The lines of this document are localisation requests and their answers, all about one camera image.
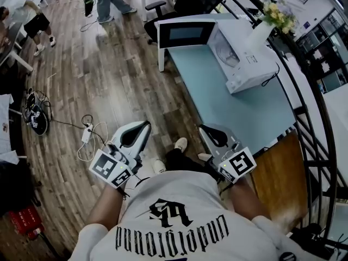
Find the black chair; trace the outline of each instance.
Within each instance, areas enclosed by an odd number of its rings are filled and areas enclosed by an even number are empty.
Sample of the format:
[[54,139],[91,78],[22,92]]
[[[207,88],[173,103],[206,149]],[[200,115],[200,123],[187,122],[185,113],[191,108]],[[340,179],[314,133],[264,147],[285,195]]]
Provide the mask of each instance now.
[[155,9],[158,16],[144,25],[145,31],[151,38],[151,40],[148,40],[148,43],[151,44],[152,42],[157,42],[157,29],[154,25],[156,21],[180,16],[208,14],[222,1],[223,0],[176,0],[174,5],[175,11],[165,15],[162,14],[161,6],[165,5],[166,2],[158,1],[147,5],[145,9],[148,11]]

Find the black device on floor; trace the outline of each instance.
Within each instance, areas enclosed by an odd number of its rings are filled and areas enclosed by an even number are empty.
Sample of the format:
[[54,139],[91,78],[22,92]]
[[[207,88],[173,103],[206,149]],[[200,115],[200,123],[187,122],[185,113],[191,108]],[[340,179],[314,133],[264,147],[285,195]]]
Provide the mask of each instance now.
[[41,106],[42,101],[39,99],[37,93],[29,89],[26,108],[24,110],[24,119],[37,135],[45,134],[49,126],[49,120]]

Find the light blue desk surface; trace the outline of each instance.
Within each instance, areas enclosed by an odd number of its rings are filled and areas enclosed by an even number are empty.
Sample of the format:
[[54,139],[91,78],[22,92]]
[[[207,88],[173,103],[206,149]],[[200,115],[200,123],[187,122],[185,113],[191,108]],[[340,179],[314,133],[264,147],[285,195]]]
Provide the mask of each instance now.
[[255,154],[295,122],[278,80],[231,95],[208,46],[169,48],[203,123],[228,127]]

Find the white sneaker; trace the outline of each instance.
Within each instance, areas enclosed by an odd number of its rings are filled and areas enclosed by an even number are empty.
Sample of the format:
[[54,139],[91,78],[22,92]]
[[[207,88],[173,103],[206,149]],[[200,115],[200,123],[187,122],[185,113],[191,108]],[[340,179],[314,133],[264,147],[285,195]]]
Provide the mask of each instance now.
[[159,175],[165,171],[165,165],[163,161],[156,159],[153,165],[153,171],[155,172],[156,175]]
[[187,139],[185,137],[181,137],[178,141],[176,141],[174,148],[180,149],[183,153],[187,148]]
[[38,49],[38,47],[36,47],[36,51],[34,53],[34,56],[38,56],[44,50],[45,50],[45,46],[42,46],[41,49]]
[[57,41],[55,40],[55,37],[50,37],[49,42],[51,44],[51,47],[54,47]]
[[122,13],[122,14],[125,15],[125,14],[136,13],[136,11],[137,11],[137,8],[132,8],[131,10],[129,10],[129,11],[125,12],[125,13]]
[[113,16],[110,16],[107,20],[102,21],[102,22],[98,21],[98,22],[99,22],[99,24],[103,24],[103,23],[110,22],[110,21],[113,20],[113,19],[114,19],[114,17],[113,17]]

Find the power strip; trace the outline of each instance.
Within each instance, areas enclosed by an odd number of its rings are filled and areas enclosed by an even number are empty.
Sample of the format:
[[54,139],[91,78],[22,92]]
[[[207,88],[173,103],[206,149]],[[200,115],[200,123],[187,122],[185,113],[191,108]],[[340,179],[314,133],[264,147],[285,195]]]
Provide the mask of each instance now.
[[88,127],[84,129],[83,135],[81,138],[84,144],[87,144],[89,142],[89,139],[91,138],[92,130],[93,130],[93,124],[90,124]]

